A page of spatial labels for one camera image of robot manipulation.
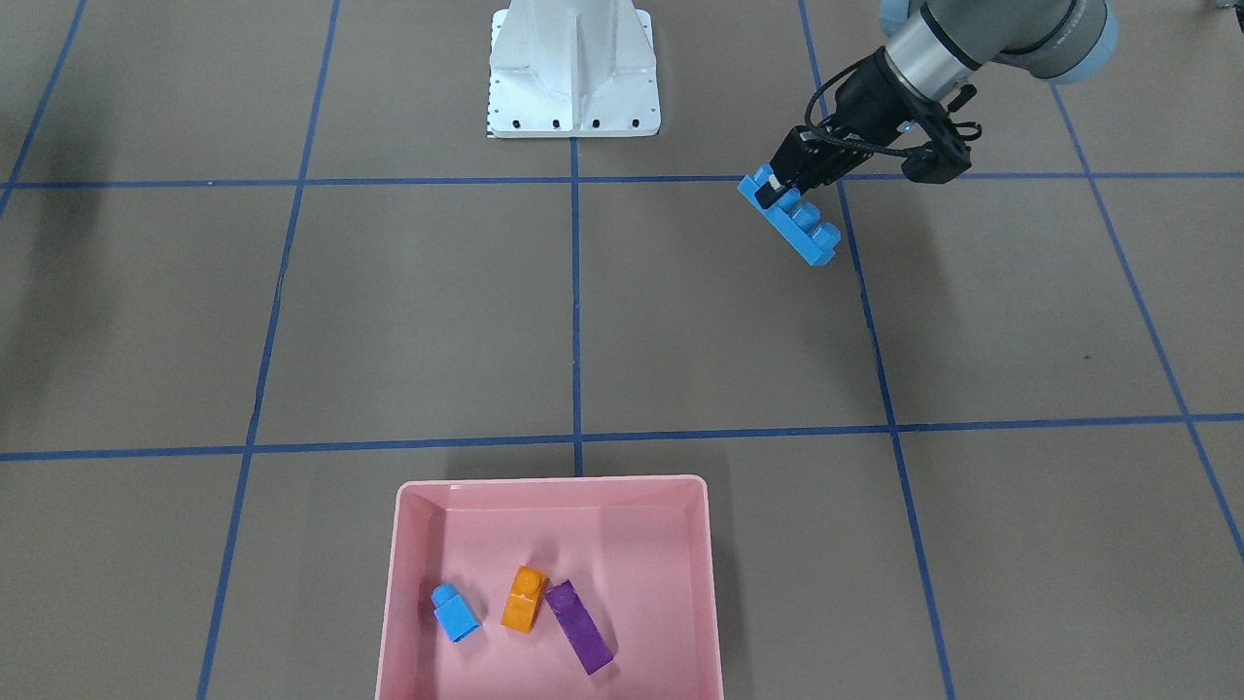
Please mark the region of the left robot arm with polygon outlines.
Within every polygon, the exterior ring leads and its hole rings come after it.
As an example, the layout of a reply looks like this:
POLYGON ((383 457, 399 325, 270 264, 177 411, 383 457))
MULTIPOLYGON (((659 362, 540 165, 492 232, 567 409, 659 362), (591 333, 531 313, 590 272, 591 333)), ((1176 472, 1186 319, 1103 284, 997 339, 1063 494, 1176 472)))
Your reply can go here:
POLYGON ((875 155, 908 182, 945 185, 970 168, 977 122, 952 114, 977 96, 986 65, 1049 85, 1096 75, 1120 44, 1106 1, 883 1, 884 44, 819 86, 802 122, 739 190, 759 211, 832 185, 875 155))

